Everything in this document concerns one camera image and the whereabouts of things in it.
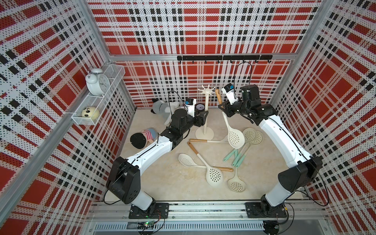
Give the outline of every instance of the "gray plush toy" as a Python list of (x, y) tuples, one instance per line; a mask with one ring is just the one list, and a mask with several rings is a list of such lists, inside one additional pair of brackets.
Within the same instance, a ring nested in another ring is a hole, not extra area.
[(164, 102), (163, 100), (153, 99), (153, 102), (152, 113), (162, 115), (163, 119), (166, 120), (164, 124), (168, 125), (171, 122), (171, 112), (174, 113), (179, 107), (179, 101), (170, 102), (170, 105), (168, 105), (168, 102)]

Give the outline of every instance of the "stuffed toy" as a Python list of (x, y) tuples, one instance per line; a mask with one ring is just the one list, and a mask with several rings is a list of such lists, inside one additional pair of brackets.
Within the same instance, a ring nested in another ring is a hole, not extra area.
[(153, 102), (152, 113), (161, 115), (166, 120), (164, 124), (168, 125), (171, 122), (171, 113), (174, 113), (179, 107), (179, 101), (170, 102), (170, 105), (168, 105), (168, 102), (158, 99), (153, 99)]
[(99, 110), (96, 109), (96, 107), (86, 107), (81, 112), (82, 117), (89, 117), (93, 120), (97, 119), (99, 117)]
[(153, 143), (157, 138), (157, 132), (153, 128), (148, 128), (142, 132), (133, 134), (130, 137), (130, 142), (132, 145), (138, 149), (144, 148), (147, 143)]

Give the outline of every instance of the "ventilation grate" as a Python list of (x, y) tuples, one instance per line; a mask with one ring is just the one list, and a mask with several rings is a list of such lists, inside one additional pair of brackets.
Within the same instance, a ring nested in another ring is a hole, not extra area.
[[(96, 232), (109, 231), (136, 231), (135, 227), (128, 226), (128, 222), (100, 222), (97, 223)], [(158, 230), (163, 223), (154, 225), (147, 231)], [(264, 230), (263, 221), (166, 221), (160, 231), (218, 231), (218, 230)]]

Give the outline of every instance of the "plaid wall panel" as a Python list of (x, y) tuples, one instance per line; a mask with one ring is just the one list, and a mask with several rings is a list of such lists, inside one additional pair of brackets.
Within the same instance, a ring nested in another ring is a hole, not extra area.
[(294, 53), (321, 0), (87, 0), (112, 55)]
[[(168, 100), (168, 91), (175, 90), (183, 100), (185, 97), (197, 98), (204, 103), (205, 96), (199, 95), (201, 85), (221, 89), (228, 83), (235, 84), (237, 96), (240, 87), (248, 85), (251, 67), (242, 61), (141, 61), (118, 62), (124, 65), (124, 81), (137, 107), (153, 105), (152, 98)], [(259, 61), (252, 64), (251, 84), (257, 84), (262, 101), (268, 102), (289, 66), (289, 60)], [(176, 93), (170, 94), (171, 101), (178, 101)], [(209, 97), (209, 105), (218, 105), (215, 95)]]
[(30, 185), (0, 234), (81, 233), (93, 201), (102, 199), (107, 177), (133, 115), (117, 88), (96, 126), (73, 125)]
[(2, 193), (104, 59), (75, 1), (1, 1), (0, 17)]
[[(376, 233), (376, 1), (336, 0), (277, 105), (313, 156), (339, 234)], [(309, 190), (326, 202), (317, 177)]]

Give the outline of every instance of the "beige floor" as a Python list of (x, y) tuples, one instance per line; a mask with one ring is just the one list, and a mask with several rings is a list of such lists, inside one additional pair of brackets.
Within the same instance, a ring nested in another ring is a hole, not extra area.
[[(179, 162), (178, 155), (185, 153), (197, 164), (203, 165), (187, 145), (190, 138), (195, 138), (195, 131), (198, 128), (196, 126), (191, 128), (189, 136), (175, 149), (160, 157), (144, 172), (141, 176), (141, 189), (156, 200), (260, 199), (274, 187), (278, 173), (287, 169), (285, 161), (271, 139), (258, 126), (251, 124), (240, 115), (234, 115), (228, 118), (228, 121), (232, 128), (243, 131), (245, 128), (252, 127), (264, 135), (263, 142), (252, 147), (238, 168), (239, 178), (247, 184), (244, 192), (236, 193), (228, 187), (227, 181), (234, 176), (234, 172), (223, 171), (223, 184), (213, 188), (206, 182), (206, 169), (185, 167)], [(149, 109), (137, 110), (120, 156), (127, 158), (139, 152), (129, 142), (132, 134), (149, 127), (161, 133), (165, 129), (163, 123), (164, 120), (151, 113)], [(221, 140), (227, 135), (227, 127), (219, 109), (209, 110), (208, 127), (214, 131), (214, 140)], [(193, 143), (193, 145), (209, 165), (232, 167), (233, 157), (227, 162), (222, 161), (233, 149), (228, 143)], [(300, 199), (302, 196), (300, 193), (295, 193), (291, 198)], [(105, 200), (113, 202), (118, 199), (108, 192)]]

